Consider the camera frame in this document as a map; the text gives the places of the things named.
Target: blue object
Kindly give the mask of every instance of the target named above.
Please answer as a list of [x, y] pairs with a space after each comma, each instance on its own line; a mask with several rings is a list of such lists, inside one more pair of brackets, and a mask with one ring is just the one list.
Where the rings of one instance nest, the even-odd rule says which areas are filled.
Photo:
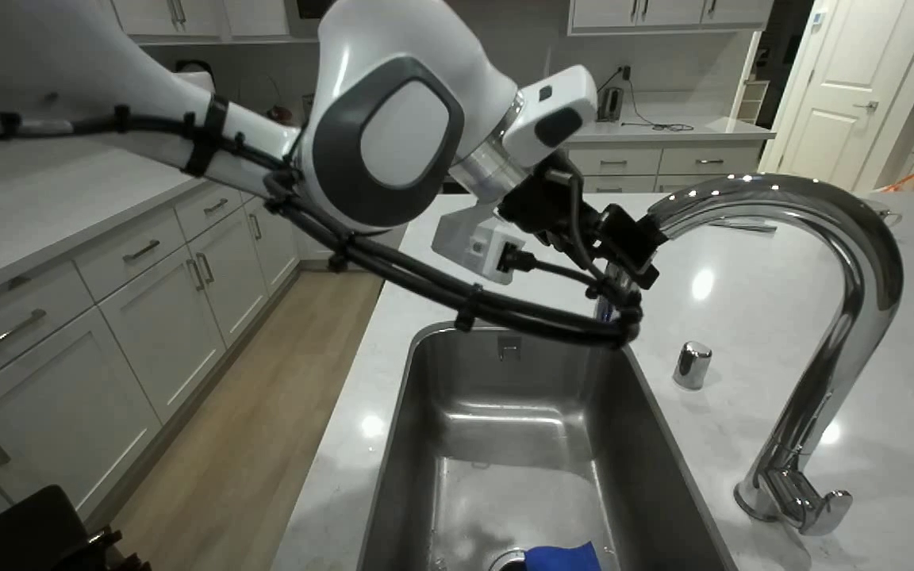
[[528, 571], [598, 571], [590, 542], [576, 548], [556, 548], [556, 544], [528, 548], [522, 564]]

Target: kitchen sink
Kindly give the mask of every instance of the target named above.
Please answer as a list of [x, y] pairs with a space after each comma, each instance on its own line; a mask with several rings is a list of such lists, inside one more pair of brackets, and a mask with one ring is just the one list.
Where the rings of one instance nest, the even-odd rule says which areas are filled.
[[430, 330], [410, 356], [360, 571], [734, 567], [627, 353]]

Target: faucet spout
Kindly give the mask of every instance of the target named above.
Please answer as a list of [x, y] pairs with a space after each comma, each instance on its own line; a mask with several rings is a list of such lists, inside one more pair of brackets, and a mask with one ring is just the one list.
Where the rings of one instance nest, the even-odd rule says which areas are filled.
[[903, 268], [889, 225], [846, 191], [780, 174], [703, 182], [653, 202], [648, 215], [670, 240], [721, 220], [775, 220], [807, 229], [834, 249], [844, 277], [840, 306], [769, 443], [735, 484], [750, 518], [788, 521], [808, 536], [832, 534], [852, 499], [840, 489], [818, 494], [803, 470], [895, 320]]

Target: faucet handle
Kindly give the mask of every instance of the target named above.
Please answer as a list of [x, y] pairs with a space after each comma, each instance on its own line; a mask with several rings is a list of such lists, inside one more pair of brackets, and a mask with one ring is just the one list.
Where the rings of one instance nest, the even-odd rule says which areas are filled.
[[829, 536], [852, 503], [852, 494], [844, 489], [821, 499], [797, 467], [764, 470], [764, 482], [782, 521], [790, 521], [803, 536]]

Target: backsplash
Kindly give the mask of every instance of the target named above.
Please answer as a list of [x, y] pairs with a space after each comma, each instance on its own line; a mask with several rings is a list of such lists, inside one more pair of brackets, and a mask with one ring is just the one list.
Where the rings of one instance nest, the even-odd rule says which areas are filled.
[[[565, 0], [449, 0], [463, 22], [482, 39], [492, 62], [514, 82], [534, 82], [561, 65], [583, 62], [598, 82], [619, 62], [632, 62], [632, 86], [640, 113], [730, 113], [753, 31], [689, 36], [619, 36], [569, 39]], [[313, 90], [316, 43], [279, 48], [159, 48], [159, 61], [206, 61], [220, 90], [235, 100], [265, 112], [274, 100], [305, 113]]]

